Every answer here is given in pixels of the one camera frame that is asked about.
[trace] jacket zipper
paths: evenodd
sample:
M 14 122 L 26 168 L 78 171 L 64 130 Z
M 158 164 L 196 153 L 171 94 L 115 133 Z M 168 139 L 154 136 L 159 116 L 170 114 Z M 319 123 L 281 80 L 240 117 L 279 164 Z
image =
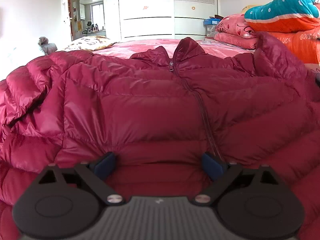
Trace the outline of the jacket zipper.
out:
M 199 94 L 199 92 L 192 90 L 190 88 L 188 82 L 178 74 L 178 72 L 174 68 L 175 56 L 176 56 L 176 50 L 175 50 L 175 52 L 173 54 L 173 58 L 172 59 L 170 59 L 169 55 L 168 55 L 168 58 L 170 59 L 169 71 L 173 72 L 177 77 L 179 77 L 181 79 L 182 84 L 185 87 L 185 89 L 187 89 L 188 91 L 193 93 L 194 96 L 196 97 L 198 105 L 199 105 L 199 108 L 200 108 L 202 121 L 204 123 L 204 128 L 205 128 L 205 131 L 207 133 L 207 139 L 209 141 L 210 148 L 211 148 L 211 150 L 213 152 L 213 155 L 219 157 L 222 161 L 224 161 L 224 159 L 222 158 L 222 156 L 220 154 L 220 151 L 218 149 L 217 143 L 215 142 L 215 140 L 213 138 L 213 134 L 211 132 L 210 123 L 209 123 L 209 119 L 208 119 L 208 114 L 207 114 L 207 111 L 204 108 L 204 103 L 203 103 L 203 100 L 201 98 L 201 95 Z

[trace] folded blanket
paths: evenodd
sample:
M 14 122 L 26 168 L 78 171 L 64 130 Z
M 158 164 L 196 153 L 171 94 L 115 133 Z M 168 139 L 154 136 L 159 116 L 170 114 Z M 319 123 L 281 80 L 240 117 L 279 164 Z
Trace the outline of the folded blanket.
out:
M 220 41 L 227 44 L 232 44 L 243 49 L 256 49 L 258 38 L 245 39 L 240 36 L 232 35 L 229 33 L 214 33 L 212 37 L 216 41 Z
M 255 31 L 244 19 L 244 14 L 233 14 L 223 18 L 216 26 L 219 33 L 229 33 L 245 39 L 256 38 Z
M 320 74 L 320 27 L 298 33 L 270 33 L 278 38 L 305 64 L 306 68 Z
M 255 31 L 291 33 L 320 26 L 320 0 L 273 0 L 249 9 L 244 18 Z

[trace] floral pillow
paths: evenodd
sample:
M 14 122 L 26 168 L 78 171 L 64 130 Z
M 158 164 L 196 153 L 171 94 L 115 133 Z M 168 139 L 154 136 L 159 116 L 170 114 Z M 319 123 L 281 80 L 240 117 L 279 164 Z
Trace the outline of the floral pillow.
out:
M 110 48 L 116 42 L 108 39 L 105 36 L 88 36 L 74 40 L 64 51 L 85 49 L 89 51 L 101 50 Z

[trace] white wardrobe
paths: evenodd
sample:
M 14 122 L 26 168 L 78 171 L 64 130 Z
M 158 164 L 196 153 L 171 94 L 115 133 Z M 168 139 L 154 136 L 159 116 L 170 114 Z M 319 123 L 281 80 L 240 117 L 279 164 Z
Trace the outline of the white wardrobe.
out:
M 203 20 L 217 14 L 217 0 L 119 0 L 122 41 L 204 40 Z

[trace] ribbed black surface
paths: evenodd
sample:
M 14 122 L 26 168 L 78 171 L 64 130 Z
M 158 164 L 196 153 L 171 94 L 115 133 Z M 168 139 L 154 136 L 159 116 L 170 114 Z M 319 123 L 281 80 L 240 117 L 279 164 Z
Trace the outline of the ribbed black surface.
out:
M 92 228 L 68 239 L 244 240 L 226 230 L 210 208 L 196 207 L 185 197 L 133 197 L 124 206 L 106 209 Z

